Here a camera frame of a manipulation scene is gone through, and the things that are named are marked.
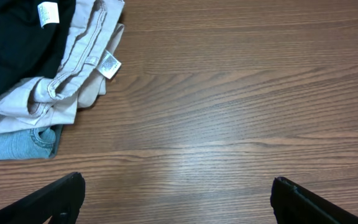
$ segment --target blue denim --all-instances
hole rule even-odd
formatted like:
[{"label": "blue denim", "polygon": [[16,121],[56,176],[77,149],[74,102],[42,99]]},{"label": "blue denim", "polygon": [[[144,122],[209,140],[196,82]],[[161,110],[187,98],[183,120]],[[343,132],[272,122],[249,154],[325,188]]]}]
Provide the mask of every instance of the blue denim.
[{"label": "blue denim", "polygon": [[0,160],[54,157],[62,127],[58,125],[0,134]]}]

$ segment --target wooden table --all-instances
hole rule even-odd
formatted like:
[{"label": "wooden table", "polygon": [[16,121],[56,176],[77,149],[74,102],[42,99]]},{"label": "wooden table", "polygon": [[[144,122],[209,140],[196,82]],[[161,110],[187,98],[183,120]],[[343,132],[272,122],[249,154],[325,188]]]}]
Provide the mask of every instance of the wooden table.
[{"label": "wooden table", "polygon": [[275,223],[285,176],[358,216],[358,0],[127,0],[108,94],[0,208],[78,171],[78,223]]}]

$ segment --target white label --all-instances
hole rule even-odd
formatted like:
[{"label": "white label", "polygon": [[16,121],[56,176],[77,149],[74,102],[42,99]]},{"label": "white label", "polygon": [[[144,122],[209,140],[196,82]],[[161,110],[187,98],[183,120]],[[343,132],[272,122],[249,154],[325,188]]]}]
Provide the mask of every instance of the white label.
[{"label": "white label", "polygon": [[121,62],[119,62],[110,52],[104,50],[102,54],[102,61],[96,67],[96,69],[104,75],[106,78],[112,78],[121,67]]},{"label": "white label", "polygon": [[59,23],[59,10],[55,2],[43,2],[38,5],[38,15],[40,16],[41,27],[45,24]]}]

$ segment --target white garment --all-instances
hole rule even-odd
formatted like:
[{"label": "white garment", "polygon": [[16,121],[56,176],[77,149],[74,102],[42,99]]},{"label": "white garment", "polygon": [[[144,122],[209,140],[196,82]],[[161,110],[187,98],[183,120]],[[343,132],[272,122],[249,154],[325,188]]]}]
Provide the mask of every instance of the white garment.
[{"label": "white garment", "polygon": [[[92,75],[96,77],[95,81],[91,79],[85,83],[85,80],[93,74],[92,71],[98,65],[114,32],[115,26],[111,24],[117,24],[123,6],[124,2],[121,0],[97,0],[86,32],[80,27],[76,30],[78,35],[75,43],[66,61],[63,57],[63,66],[57,76],[53,80],[40,77],[22,80],[0,98],[0,133],[54,124],[73,124],[79,92],[84,102],[80,103],[80,106],[93,103],[94,100],[84,97],[87,92],[96,94],[94,99],[97,94],[106,92],[103,86],[105,81],[100,79],[100,74]],[[122,31],[119,31],[112,45],[117,45],[121,35]],[[92,85],[79,91],[84,83]]]}]

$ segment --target pile of clothes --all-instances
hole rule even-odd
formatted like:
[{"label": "pile of clothes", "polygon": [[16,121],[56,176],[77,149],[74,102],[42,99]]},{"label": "pile of clothes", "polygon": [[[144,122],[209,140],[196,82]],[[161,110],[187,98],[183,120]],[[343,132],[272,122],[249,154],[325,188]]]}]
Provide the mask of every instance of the pile of clothes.
[{"label": "pile of clothes", "polygon": [[0,0],[0,160],[51,158],[63,124],[106,94],[122,0]]}]

